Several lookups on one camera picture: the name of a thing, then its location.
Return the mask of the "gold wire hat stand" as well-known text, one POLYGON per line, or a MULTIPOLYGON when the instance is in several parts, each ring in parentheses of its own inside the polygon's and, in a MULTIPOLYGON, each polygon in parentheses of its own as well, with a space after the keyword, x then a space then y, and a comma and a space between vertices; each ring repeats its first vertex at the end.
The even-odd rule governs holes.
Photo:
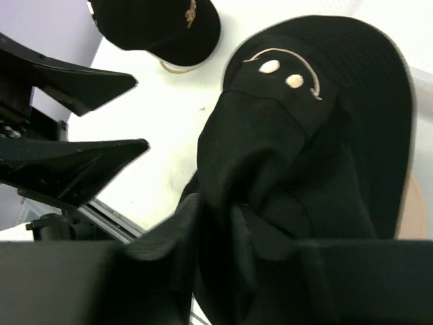
POLYGON ((165 71, 167 71, 171 74, 185 74, 185 73, 191 72, 191 71, 200 67, 199 64, 195 65, 195 66, 187 66, 187 67, 176 66, 173 64, 169 64, 168 62, 165 62, 163 60, 160 60, 159 63, 165 71))

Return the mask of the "black hat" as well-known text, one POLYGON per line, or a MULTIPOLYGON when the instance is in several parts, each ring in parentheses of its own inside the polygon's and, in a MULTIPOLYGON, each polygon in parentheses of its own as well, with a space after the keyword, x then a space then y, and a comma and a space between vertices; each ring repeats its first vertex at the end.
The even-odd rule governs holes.
POLYGON ((354 18, 236 49, 183 191, 204 199, 194 295, 212 324, 312 324, 295 242, 394 238, 413 107, 398 47, 354 18))

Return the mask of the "beige bucket hat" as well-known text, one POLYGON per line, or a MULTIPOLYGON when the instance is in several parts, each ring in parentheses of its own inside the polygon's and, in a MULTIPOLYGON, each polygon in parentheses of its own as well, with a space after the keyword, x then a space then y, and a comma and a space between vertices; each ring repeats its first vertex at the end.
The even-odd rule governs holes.
POLYGON ((413 174, 410 175, 396 226, 396 239, 426 239, 427 210, 421 188, 413 174))

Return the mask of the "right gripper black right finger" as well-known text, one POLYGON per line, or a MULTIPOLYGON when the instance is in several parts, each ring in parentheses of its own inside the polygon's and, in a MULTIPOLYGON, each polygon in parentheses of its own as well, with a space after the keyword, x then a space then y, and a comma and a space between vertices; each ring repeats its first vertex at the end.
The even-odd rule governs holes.
POLYGON ((431 324, 429 240, 292 240, 233 208, 239 324, 431 324))

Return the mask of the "black baseball cap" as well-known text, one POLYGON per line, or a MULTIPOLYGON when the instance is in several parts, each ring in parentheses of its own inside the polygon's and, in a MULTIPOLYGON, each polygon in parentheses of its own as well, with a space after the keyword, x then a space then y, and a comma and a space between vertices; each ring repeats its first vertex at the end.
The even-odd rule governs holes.
POLYGON ((91 1, 100 33, 125 51, 146 51, 180 67, 206 61, 219 43, 221 20, 211 1, 91 1))

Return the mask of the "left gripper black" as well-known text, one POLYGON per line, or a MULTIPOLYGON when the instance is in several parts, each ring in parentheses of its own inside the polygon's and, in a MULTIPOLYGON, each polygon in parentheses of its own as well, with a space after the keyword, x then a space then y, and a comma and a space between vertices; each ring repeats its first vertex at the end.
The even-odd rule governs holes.
POLYGON ((2 34, 1 137, 9 139, 1 140, 1 183, 54 207, 91 201, 150 145, 144 139, 52 142, 68 139, 68 124, 30 104, 33 88, 82 116, 136 85, 130 74, 50 58, 2 34))

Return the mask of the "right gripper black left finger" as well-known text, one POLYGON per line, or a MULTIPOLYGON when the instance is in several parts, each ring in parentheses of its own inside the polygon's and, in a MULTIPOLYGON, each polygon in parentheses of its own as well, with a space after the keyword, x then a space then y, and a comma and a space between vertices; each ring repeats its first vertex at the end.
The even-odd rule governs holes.
POLYGON ((1 243, 2 324, 188 324, 202 200, 190 194, 141 237, 75 241, 67 219, 1 243))

